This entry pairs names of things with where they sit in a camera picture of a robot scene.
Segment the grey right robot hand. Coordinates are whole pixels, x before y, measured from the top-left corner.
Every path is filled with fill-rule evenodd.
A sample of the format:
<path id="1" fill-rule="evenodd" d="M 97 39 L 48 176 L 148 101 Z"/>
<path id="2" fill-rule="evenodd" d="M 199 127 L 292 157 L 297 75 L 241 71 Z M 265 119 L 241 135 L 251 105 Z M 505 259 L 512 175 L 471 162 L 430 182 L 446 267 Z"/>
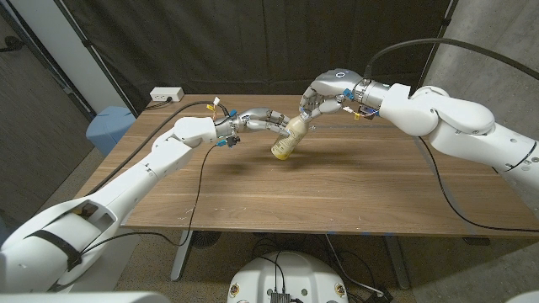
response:
<path id="1" fill-rule="evenodd" d="M 347 69 L 320 74 L 307 87 L 299 103 L 300 118 L 310 122 L 322 114 L 334 114 L 346 100 L 360 102 L 371 80 Z"/>

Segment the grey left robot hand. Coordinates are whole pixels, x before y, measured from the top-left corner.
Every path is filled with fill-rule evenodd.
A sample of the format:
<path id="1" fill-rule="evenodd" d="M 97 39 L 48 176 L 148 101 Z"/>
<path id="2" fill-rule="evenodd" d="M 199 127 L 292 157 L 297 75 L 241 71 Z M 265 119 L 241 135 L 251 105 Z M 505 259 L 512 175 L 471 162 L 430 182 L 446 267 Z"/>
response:
<path id="1" fill-rule="evenodd" d="M 286 130 L 290 118 L 273 109 L 258 107 L 247 109 L 239 114 L 230 114 L 215 121 L 216 136 L 229 137 L 242 132 L 270 130 L 285 138 L 290 135 Z"/>

